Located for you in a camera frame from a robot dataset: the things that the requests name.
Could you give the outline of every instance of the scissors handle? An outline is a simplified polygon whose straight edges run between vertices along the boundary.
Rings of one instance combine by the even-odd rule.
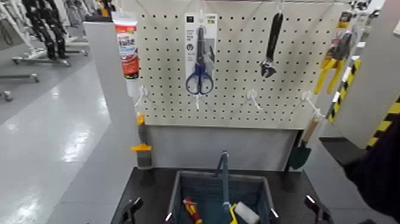
[[[204,89],[204,83],[209,83],[211,86],[206,86],[206,88]],[[213,78],[207,73],[203,73],[200,77],[199,77],[199,83],[200,83],[200,94],[208,94],[212,91],[212,89],[214,88],[214,81]]]
[[[193,83],[197,84],[196,89],[190,88],[190,84],[193,85]],[[196,72],[192,73],[188,79],[186,79],[186,90],[188,92],[190,92],[191,94],[199,94],[200,93],[200,89],[201,89],[201,84],[200,84],[200,77],[198,74],[196,74]]]
[[[196,85],[196,89],[190,88],[190,85]],[[204,72],[199,74],[197,72],[192,73],[188,79],[186,79],[186,90],[191,94],[208,94],[214,88],[213,78],[207,73]]]

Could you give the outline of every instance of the black table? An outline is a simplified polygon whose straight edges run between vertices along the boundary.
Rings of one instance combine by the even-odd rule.
[[[143,171],[134,168],[111,223],[117,224],[123,207],[137,197],[144,201],[143,207],[135,214],[137,224],[164,223],[178,170],[157,168]],[[314,199],[318,196],[304,172],[229,170],[229,173],[265,176],[280,223],[314,223],[315,214],[303,200],[306,195]]]

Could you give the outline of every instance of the scissors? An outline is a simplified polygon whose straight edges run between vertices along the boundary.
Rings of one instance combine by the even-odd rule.
[[[204,61],[205,41],[204,28],[197,30],[197,56],[195,71],[186,79],[186,90],[191,94],[208,94],[214,87],[212,77],[208,74]]]

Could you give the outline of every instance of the yellow-and-black striped tape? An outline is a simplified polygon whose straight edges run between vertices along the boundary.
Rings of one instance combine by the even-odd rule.
[[[379,138],[387,131],[391,124],[398,119],[400,119],[400,96],[397,97],[397,100],[390,106],[385,118],[378,125],[375,134],[368,141],[366,149],[369,150],[374,147]]]
[[[342,83],[340,84],[339,91],[336,92],[332,101],[330,113],[328,115],[328,121],[332,123],[335,119],[335,115],[339,112],[340,105],[346,97],[348,88],[351,86],[354,80],[354,76],[360,68],[361,60],[355,60],[352,67],[348,67],[349,71],[346,71],[343,75]]]

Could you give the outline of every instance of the pegboard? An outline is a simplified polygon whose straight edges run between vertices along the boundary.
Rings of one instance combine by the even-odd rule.
[[[140,78],[149,91],[141,110],[149,125],[304,129],[312,108],[302,104],[313,89],[343,3],[287,2],[275,51],[277,73],[261,77],[277,2],[207,1],[218,14],[214,89],[196,98],[185,88],[185,12],[198,1],[143,0],[126,3],[137,14]],[[258,110],[246,94],[258,92]]]

